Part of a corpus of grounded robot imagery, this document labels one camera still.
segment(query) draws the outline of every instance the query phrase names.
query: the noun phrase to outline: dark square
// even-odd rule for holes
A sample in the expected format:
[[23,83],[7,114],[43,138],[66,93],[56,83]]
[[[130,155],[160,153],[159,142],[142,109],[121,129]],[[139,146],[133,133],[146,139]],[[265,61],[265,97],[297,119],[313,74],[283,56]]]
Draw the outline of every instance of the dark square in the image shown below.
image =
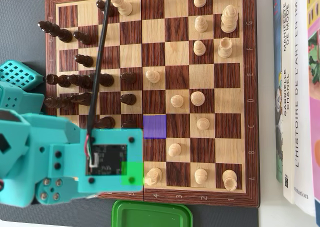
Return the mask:
[[61,29],[78,26],[78,6],[59,7],[59,24]]
[[104,47],[101,68],[120,69],[120,46]]
[[143,161],[166,162],[166,139],[144,139]]
[[165,19],[165,42],[188,41],[188,17]]
[[165,17],[165,0],[141,0],[143,20],[163,19]]
[[79,49],[82,48],[93,48],[99,46],[99,26],[90,25],[90,26],[79,26],[78,31],[89,34],[91,36],[91,44],[85,45],[79,41]]
[[120,45],[133,45],[142,43],[141,21],[128,21],[120,23]]
[[142,44],[142,66],[165,66],[165,43]]
[[166,115],[167,138],[190,138],[190,114],[168,113]]
[[173,65],[165,67],[165,89],[166,90],[188,90],[189,89],[189,66]]
[[215,137],[223,139],[241,139],[241,114],[216,113]]
[[166,186],[190,187],[190,163],[166,162]]
[[[76,96],[78,93],[61,93],[60,98],[66,98],[71,96]],[[66,109],[66,108],[60,108],[60,115],[61,116],[77,116],[79,115],[79,105],[74,104],[72,108]]]
[[142,91],[142,67],[121,68],[121,74],[125,72],[136,73],[135,83],[121,81],[121,91]]
[[194,0],[188,0],[188,12],[189,16],[206,16],[213,14],[213,0],[206,0],[203,7],[196,7]]
[[242,165],[237,163],[215,163],[215,182],[217,189],[226,189],[222,175],[225,171],[231,170],[236,174],[237,190],[242,190]]
[[215,90],[212,88],[197,88],[190,89],[190,98],[193,92],[200,91],[204,94],[204,103],[200,106],[195,106],[190,100],[191,114],[213,114],[215,112]]
[[213,15],[213,38],[214,39],[222,39],[225,37],[228,38],[239,38],[240,37],[240,31],[239,31],[239,13],[238,13],[238,21],[236,28],[231,33],[225,33],[221,29],[221,13],[217,13]]
[[205,53],[198,56],[194,52],[195,40],[189,41],[189,64],[190,65],[201,65],[201,64],[213,64],[214,63],[214,40],[213,39],[202,39],[201,42],[205,46]]
[[240,63],[215,63],[214,87],[240,88]]
[[144,90],[142,91],[142,111],[144,114],[166,113],[166,91]]
[[100,92],[100,115],[120,115],[121,101],[119,92]]
[[60,72],[78,71],[78,63],[75,56],[78,54],[77,49],[68,49],[59,51]]
[[191,138],[190,161],[194,163],[215,163],[215,139]]

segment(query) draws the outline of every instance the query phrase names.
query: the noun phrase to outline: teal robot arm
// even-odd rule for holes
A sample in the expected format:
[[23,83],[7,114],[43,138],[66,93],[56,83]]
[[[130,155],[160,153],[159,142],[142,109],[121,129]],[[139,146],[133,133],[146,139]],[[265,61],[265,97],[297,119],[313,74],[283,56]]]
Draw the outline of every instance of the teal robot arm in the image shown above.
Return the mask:
[[63,117],[0,109],[0,203],[50,205],[143,190],[142,130],[94,129],[94,166],[85,137]]

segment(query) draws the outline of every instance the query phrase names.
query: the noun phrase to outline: teal plastic part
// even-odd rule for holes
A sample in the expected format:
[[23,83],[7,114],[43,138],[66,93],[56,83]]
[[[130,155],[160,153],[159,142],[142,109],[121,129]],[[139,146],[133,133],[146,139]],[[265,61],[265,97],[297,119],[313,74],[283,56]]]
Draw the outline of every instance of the teal plastic part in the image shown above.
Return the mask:
[[28,93],[8,82],[0,81],[0,108],[14,110],[18,114],[40,113],[45,96]]
[[0,81],[31,91],[44,82],[44,77],[17,60],[8,60],[0,66]]

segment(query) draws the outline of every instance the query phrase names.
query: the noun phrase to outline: dark pawn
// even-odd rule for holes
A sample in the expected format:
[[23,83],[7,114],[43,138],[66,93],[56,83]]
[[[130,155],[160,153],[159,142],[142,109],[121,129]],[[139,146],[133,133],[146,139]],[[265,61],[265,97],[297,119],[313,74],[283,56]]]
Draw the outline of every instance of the dark pawn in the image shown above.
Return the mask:
[[94,127],[97,129],[113,129],[115,127],[115,119],[111,116],[106,116],[104,118],[99,119]]
[[59,84],[63,88],[67,88],[71,85],[70,81],[68,80],[68,76],[63,74],[59,77],[55,74],[48,74],[45,77],[45,81],[48,85],[56,85]]
[[128,84],[134,84],[137,81],[137,74],[132,72],[124,72],[120,74],[120,79]]
[[129,93],[121,95],[120,100],[122,103],[132,106],[136,103],[137,98],[133,93]]
[[88,55],[77,54],[74,60],[84,67],[91,67],[94,64],[94,59]]
[[73,36],[74,36],[74,38],[76,38],[78,41],[80,41],[82,44],[84,44],[86,46],[90,45],[92,42],[91,36],[89,34],[82,33],[78,30],[76,30],[73,33]]

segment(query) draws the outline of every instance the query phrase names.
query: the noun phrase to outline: dark chess piece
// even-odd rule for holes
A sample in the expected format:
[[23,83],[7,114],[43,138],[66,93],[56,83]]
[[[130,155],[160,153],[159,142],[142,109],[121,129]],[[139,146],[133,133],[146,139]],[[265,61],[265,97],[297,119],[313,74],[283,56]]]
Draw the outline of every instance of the dark chess piece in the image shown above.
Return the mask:
[[94,59],[88,55],[77,54],[74,57],[75,62],[83,65],[84,67],[91,67],[94,64]]
[[132,106],[136,103],[137,98],[133,93],[123,94],[120,97],[121,103]]
[[92,42],[92,38],[89,34],[87,33],[82,33],[79,30],[76,30],[73,33],[73,37],[76,38],[78,41],[80,41],[82,44],[88,46]]
[[59,77],[56,74],[48,74],[45,77],[45,81],[48,85],[60,85],[63,88],[67,88],[71,85],[70,81],[68,80],[68,76],[65,74],[60,75]]
[[137,74],[133,72],[124,72],[120,74],[120,79],[128,84],[134,84],[137,81]]
[[52,37],[57,37],[59,40],[65,43],[69,43],[73,35],[67,29],[60,29],[59,25],[56,23],[51,23],[50,21],[40,21],[38,27],[45,33],[49,33]]
[[111,116],[106,116],[99,119],[94,127],[97,129],[113,129],[115,127],[116,121]]

